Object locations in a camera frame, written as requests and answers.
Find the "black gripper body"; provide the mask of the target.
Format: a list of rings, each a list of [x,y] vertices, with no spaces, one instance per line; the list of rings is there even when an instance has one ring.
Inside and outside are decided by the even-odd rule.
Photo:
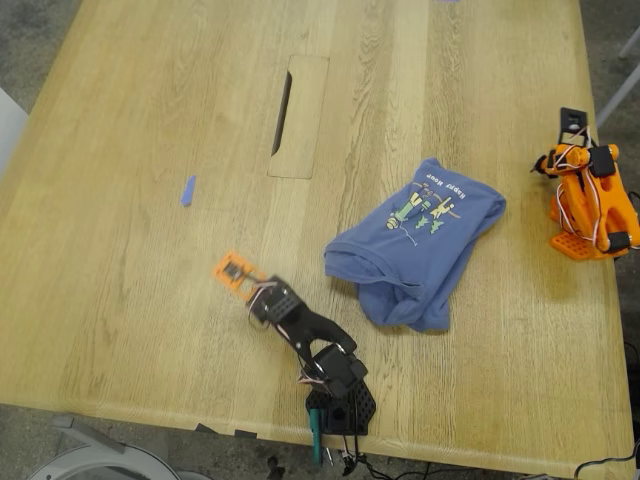
[[[277,276],[258,282],[255,287],[249,312],[261,323],[277,324],[303,304],[295,291]]]

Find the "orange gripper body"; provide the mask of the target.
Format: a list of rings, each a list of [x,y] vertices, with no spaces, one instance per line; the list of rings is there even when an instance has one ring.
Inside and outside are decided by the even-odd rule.
[[[558,144],[544,160],[544,173],[552,178],[569,175],[587,168],[591,163],[590,144]]]

